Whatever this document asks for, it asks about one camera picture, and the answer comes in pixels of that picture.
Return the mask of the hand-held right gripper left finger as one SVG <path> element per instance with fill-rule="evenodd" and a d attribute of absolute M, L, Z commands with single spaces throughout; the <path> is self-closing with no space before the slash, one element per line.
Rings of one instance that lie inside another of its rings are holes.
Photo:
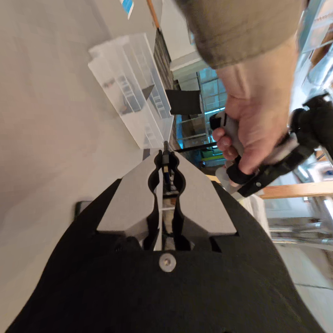
<path fill-rule="evenodd" d="M 160 155 L 150 155 L 120 180 L 98 231 L 135 237 L 154 246 L 159 232 L 159 210 L 154 193 L 159 184 Z"/>

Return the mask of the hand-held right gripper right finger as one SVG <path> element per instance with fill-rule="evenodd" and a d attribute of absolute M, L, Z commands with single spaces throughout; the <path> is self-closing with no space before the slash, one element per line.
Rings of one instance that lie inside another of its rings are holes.
<path fill-rule="evenodd" d="M 237 230 L 211 180 L 179 153 L 177 171 L 185 179 L 180 193 L 180 212 L 184 216 L 182 235 L 190 242 L 212 236 L 235 235 Z"/>

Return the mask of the clear plastic storage bin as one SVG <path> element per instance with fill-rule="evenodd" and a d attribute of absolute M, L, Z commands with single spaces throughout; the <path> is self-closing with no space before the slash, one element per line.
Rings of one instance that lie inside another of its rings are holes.
<path fill-rule="evenodd" d="M 89 69 L 139 148 L 163 149 L 173 115 L 146 33 L 105 41 L 89 54 Z"/>

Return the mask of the person's left forearm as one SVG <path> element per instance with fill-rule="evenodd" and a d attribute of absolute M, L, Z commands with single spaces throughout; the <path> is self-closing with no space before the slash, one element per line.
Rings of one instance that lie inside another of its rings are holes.
<path fill-rule="evenodd" d="M 212 69 L 276 49 L 297 33 L 304 1 L 177 0 L 195 47 Z"/>

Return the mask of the person's left hand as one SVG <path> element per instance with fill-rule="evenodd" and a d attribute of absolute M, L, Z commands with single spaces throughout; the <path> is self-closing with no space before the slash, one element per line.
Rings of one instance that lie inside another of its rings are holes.
<path fill-rule="evenodd" d="M 287 131 L 297 60 L 293 35 L 269 52 L 216 70 L 227 92 L 224 111 L 239 122 L 244 147 L 239 169 L 244 174 L 252 174 Z"/>

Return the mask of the silver ventilation ducts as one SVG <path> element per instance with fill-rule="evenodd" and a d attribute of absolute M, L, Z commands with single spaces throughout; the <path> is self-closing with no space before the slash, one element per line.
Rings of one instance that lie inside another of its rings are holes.
<path fill-rule="evenodd" d="M 273 243 L 302 245 L 332 251 L 331 221 L 315 218 L 268 219 Z"/>

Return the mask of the black chair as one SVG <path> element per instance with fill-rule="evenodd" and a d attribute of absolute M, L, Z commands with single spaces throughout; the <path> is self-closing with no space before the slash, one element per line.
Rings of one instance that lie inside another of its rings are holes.
<path fill-rule="evenodd" d="M 166 95 L 170 104 L 172 115 L 202 114 L 200 91 L 169 90 Z"/>

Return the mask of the wooden post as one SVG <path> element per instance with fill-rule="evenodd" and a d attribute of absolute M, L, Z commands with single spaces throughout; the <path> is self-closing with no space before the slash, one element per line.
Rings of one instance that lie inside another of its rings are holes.
<path fill-rule="evenodd" d="M 301 197 L 329 197 L 333 195 L 333 181 L 277 185 L 264 188 L 261 199 L 283 199 Z"/>

